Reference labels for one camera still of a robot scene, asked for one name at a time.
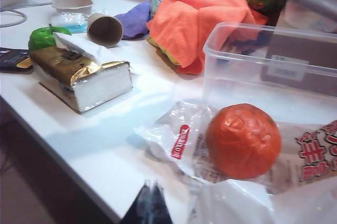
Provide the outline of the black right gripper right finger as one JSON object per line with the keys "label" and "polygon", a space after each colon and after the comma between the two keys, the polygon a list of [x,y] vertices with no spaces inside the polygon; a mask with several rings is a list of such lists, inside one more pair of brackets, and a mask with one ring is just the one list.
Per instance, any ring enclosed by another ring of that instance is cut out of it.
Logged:
{"label": "black right gripper right finger", "polygon": [[152,187],[152,223],[173,223],[166,206],[163,188],[158,182]]}

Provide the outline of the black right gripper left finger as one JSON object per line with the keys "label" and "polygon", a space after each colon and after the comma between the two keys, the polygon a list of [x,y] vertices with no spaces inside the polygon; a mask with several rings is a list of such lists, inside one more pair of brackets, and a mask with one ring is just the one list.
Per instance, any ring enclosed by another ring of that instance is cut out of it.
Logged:
{"label": "black right gripper left finger", "polygon": [[130,208],[121,219],[120,224],[145,223],[150,203],[151,181],[145,180]]}

